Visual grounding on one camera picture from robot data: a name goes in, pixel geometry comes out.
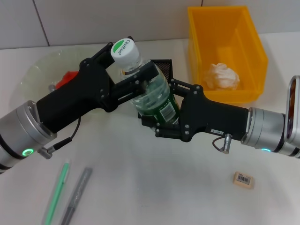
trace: yellow plastic bin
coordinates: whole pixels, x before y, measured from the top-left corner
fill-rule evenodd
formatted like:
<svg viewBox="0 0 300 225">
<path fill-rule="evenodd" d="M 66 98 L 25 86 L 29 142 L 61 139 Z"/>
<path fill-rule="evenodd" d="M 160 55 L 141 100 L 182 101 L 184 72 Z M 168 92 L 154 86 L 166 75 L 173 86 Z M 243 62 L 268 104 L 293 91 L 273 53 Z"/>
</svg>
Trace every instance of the yellow plastic bin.
<svg viewBox="0 0 300 225">
<path fill-rule="evenodd" d="M 193 82 L 205 96 L 227 104 L 255 101 L 262 93 L 268 58 L 246 6 L 189 7 L 189 60 Z M 240 76 L 237 90 L 211 90 L 203 80 L 211 64 L 225 63 Z"/>
</svg>

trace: bottle label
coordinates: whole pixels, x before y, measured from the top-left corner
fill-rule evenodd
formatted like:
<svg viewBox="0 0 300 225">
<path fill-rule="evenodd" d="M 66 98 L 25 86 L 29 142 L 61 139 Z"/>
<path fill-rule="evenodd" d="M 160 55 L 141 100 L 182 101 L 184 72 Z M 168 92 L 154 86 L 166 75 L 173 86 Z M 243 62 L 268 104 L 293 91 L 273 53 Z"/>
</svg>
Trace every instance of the bottle label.
<svg viewBox="0 0 300 225">
<path fill-rule="evenodd" d="M 170 92 L 169 97 L 160 106 L 149 110 L 138 110 L 142 116 L 151 116 L 161 124 L 178 124 L 179 106 L 174 95 Z"/>
</svg>

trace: barcode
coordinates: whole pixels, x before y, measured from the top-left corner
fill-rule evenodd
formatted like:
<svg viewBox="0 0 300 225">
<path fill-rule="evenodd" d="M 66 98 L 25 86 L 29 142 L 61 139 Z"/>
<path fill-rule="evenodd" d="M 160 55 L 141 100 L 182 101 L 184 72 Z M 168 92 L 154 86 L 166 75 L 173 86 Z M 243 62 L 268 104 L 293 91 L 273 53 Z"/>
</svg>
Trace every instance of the barcode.
<svg viewBox="0 0 300 225">
<path fill-rule="evenodd" d="M 223 131 L 219 131 L 219 130 L 214 130 L 214 129 L 211 129 L 211 132 L 212 133 L 215 133 L 215 134 L 218 134 L 218 135 L 223 135 Z"/>
<path fill-rule="evenodd" d="M 170 119 L 172 119 L 176 112 L 174 110 L 173 105 L 171 104 L 171 102 L 169 102 L 165 108 L 163 108 L 162 110 L 160 110 L 160 113 L 162 114 L 163 118 L 165 119 L 166 122 L 168 122 Z"/>
<path fill-rule="evenodd" d="M 251 178 L 239 173 L 238 178 L 236 180 L 244 184 L 250 184 Z"/>
</svg>

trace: clear glass bowl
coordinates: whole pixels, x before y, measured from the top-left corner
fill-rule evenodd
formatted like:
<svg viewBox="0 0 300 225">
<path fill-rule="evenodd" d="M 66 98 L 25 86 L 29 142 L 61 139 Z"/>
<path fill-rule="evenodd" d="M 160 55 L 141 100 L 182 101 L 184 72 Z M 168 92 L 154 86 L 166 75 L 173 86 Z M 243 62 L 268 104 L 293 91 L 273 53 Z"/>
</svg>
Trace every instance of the clear glass bowl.
<svg viewBox="0 0 300 225">
<path fill-rule="evenodd" d="M 50 84 L 56 85 L 68 71 L 78 71 L 80 62 L 99 50 L 92 47 L 66 48 L 41 58 L 28 69 L 20 84 L 25 99 L 37 102 L 50 93 Z"/>
</svg>

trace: bottle cap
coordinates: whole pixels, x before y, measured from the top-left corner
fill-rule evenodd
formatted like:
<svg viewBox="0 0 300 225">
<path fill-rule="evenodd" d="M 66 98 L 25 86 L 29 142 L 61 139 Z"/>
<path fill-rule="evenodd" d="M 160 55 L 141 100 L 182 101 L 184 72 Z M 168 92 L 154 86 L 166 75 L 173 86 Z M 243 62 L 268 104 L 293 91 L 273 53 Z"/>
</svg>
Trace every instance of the bottle cap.
<svg viewBox="0 0 300 225">
<path fill-rule="evenodd" d="M 135 42 L 129 38 L 117 41 L 111 49 L 114 61 L 122 68 L 135 63 L 139 59 L 139 50 Z"/>
</svg>

